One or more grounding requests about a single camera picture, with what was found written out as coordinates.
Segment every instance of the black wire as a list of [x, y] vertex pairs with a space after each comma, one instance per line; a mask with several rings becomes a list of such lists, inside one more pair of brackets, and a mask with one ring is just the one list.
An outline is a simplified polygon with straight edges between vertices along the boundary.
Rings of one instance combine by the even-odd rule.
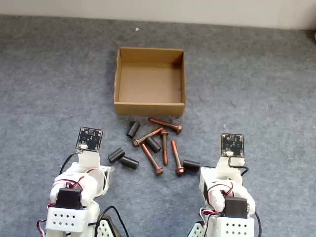
[[67, 159], [65, 160], [65, 162], [63, 163], [63, 165], [61, 166], [61, 169], [59, 171], [59, 174], [62, 174], [64, 171], [64, 168], [66, 166], [66, 164], [70, 161], [71, 157], [73, 157], [75, 154], [79, 154], [80, 152], [82, 152], [82, 150], [79, 150], [77, 152], [74, 152], [72, 154], [70, 154], [70, 156], [67, 157]]
[[206, 229], [205, 229], [205, 232], [204, 232], [204, 235], [203, 237], [206, 236], [206, 232], [207, 232], [207, 228], [208, 228], [208, 221], [209, 221], [209, 218], [211, 217], [211, 215], [209, 215], [209, 217], [207, 218], [207, 224], [206, 224]]
[[128, 234], [128, 231], [124, 225], [124, 222], [122, 221], [120, 215], [119, 215], [119, 211], [116, 209], [115, 206], [108, 206], [107, 208], [104, 209], [104, 211], [102, 211], [102, 213], [99, 215], [99, 218], [96, 222], [96, 225], [95, 225], [95, 229], [94, 229], [94, 237], [97, 237], [98, 236], [98, 226], [100, 225], [100, 221], [102, 219], [102, 216], [110, 209], [113, 209], [117, 215], [118, 215], [118, 219], [120, 221], [120, 223], [122, 224], [123, 228], [124, 228], [124, 231], [125, 231], [125, 234], [126, 234], [126, 237], [129, 237], [129, 234]]
[[228, 159], [228, 166], [231, 168], [236, 168], [236, 169], [245, 169], [242, 173], [241, 176], [243, 176], [245, 173], [249, 171], [249, 168], [247, 166], [241, 166], [241, 165], [231, 165], [231, 157]]
[[261, 237], [261, 234], [262, 234], [262, 227], [261, 227], [261, 221], [260, 221], [260, 218], [259, 218], [259, 215], [257, 213], [257, 211], [255, 211], [255, 215], [257, 217], [257, 220], [258, 220], [258, 226], [259, 226], [259, 233], [258, 233], [258, 237]]

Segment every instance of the screw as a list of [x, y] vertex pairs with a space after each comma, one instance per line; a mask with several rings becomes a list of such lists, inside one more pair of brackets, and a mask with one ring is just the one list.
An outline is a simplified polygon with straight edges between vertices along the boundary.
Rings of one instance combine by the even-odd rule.
[[139, 147], [148, 137], [152, 137], [158, 133], [160, 133], [163, 130], [163, 127], [160, 127], [156, 129], [155, 131], [152, 131], [151, 133], [147, 134], [146, 136], [140, 138], [140, 139], [134, 139], [133, 140], [133, 146]]
[[158, 119], [155, 119], [155, 118], [149, 118], [148, 120], [150, 122], [153, 122], [153, 123], [156, 123], [156, 124], [159, 124], [159, 125], [162, 125], [162, 126], [169, 127], [171, 129], [175, 130], [175, 132], [177, 134], [179, 134], [182, 131], [182, 126], [180, 126], [180, 125], [174, 125], [174, 124], [171, 124], [171, 123], [168, 123], [168, 122], [164, 122], [164, 121], [161, 121], [161, 120], [158, 120]]
[[173, 155], [174, 155], [174, 158], [176, 160], [176, 165], [177, 165], [176, 173], [181, 175], [184, 173], [184, 168], [181, 166], [181, 161], [180, 161], [180, 157], [178, 154], [178, 148], [177, 148], [177, 144], [176, 144], [175, 140], [171, 141], [171, 146], [172, 146]]
[[163, 158], [163, 164], [168, 164], [168, 149], [167, 149], [167, 136], [168, 132], [166, 130], [161, 131], [160, 133], [161, 139], [162, 139], [162, 158]]
[[145, 155], [147, 156], [147, 158], [149, 159], [149, 161], [151, 162], [151, 164], [153, 165], [153, 168], [155, 169], [155, 174], [156, 175], [160, 175], [163, 173], [163, 168], [160, 167], [157, 163], [157, 161], [155, 160], [155, 158], [152, 156], [152, 154], [150, 154], [148, 148], [146, 147], [145, 144], [142, 144], [142, 149], [145, 153]]

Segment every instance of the cardboard box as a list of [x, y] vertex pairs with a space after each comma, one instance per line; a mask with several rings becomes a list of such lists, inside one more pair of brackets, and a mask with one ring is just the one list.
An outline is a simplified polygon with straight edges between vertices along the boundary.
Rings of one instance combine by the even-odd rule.
[[181, 116], [186, 104], [183, 50], [121, 47], [114, 90], [118, 114]]

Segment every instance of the floor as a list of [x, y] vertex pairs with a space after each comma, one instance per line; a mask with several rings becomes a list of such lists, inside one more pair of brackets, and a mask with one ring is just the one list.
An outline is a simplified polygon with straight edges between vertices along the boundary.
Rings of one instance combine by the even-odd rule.
[[174, 118], [184, 129], [171, 135], [181, 158], [215, 165], [220, 133], [244, 134], [244, 185], [262, 236], [315, 234], [316, 45], [308, 33], [0, 16], [1, 235], [39, 236], [36, 220], [46, 217], [51, 184], [80, 126], [105, 130], [103, 164], [118, 147], [140, 161], [136, 171], [114, 164], [113, 183], [97, 200], [101, 209], [118, 208], [130, 236], [185, 237], [199, 220], [199, 175], [177, 177], [170, 157], [156, 177], [125, 136], [131, 120], [141, 122], [139, 135], [156, 126], [114, 112], [119, 46], [184, 49], [187, 105]]

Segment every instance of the black rubber spacer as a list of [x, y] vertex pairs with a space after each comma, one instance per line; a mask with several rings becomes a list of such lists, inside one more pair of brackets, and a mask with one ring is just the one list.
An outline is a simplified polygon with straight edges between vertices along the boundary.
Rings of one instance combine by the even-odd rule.
[[145, 140], [145, 144], [154, 152], [157, 153], [161, 150], [161, 146], [152, 138], [148, 137]]
[[129, 157], [122, 157], [120, 159], [120, 162], [122, 165], [127, 166], [127, 167], [132, 168], [132, 169], [137, 169], [137, 167], [138, 167], [138, 161], [136, 161], [132, 158], [129, 158]]
[[201, 166], [201, 164], [199, 162], [196, 162], [196, 161], [193, 161], [193, 160], [188, 160], [188, 159], [185, 159], [183, 161], [183, 167], [187, 170], [192, 170], [192, 171], [199, 171], [199, 168]]
[[108, 159], [111, 163], [114, 163], [115, 161], [121, 159], [125, 155], [125, 151], [122, 150], [122, 148], [118, 148], [115, 152], [110, 154], [108, 156]]
[[137, 133], [137, 131], [138, 131], [138, 129], [139, 129], [139, 127], [140, 127], [140, 123], [139, 122], [134, 122], [133, 124], [132, 124], [132, 126], [130, 127], [130, 129], [129, 129], [129, 131], [127, 132], [127, 136], [129, 137], [129, 138], [134, 138], [135, 137], [135, 135], [136, 135], [136, 133]]

